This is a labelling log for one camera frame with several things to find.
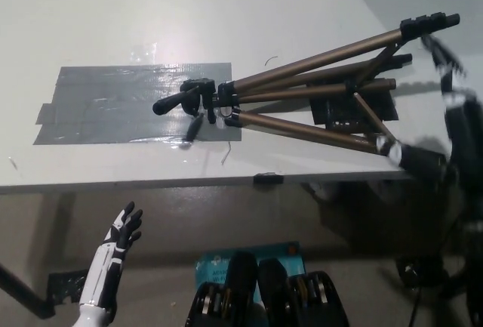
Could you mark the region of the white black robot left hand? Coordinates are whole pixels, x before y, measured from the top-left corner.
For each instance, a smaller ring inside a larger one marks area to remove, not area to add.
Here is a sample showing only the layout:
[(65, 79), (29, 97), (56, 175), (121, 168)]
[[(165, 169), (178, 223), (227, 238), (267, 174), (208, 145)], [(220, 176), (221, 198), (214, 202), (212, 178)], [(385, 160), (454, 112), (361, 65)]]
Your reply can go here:
[(129, 202), (112, 222), (91, 262), (80, 304), (105, 310), (113, 308), (125, 258), (141, 236), (142, 215), (143, 211)]

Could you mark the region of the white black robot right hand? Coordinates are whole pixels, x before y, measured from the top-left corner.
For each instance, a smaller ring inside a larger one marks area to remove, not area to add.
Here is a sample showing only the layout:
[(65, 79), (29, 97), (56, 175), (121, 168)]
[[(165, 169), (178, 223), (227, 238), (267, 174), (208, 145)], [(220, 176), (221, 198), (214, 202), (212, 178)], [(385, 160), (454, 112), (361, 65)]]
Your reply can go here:
[(430, 34), (423, 35), (421, 43), (432, 56), (435, 70), (440, 76), (441, 93), (449, 94), (461, 88), (466, 80), (466, 70), (454, 52)]

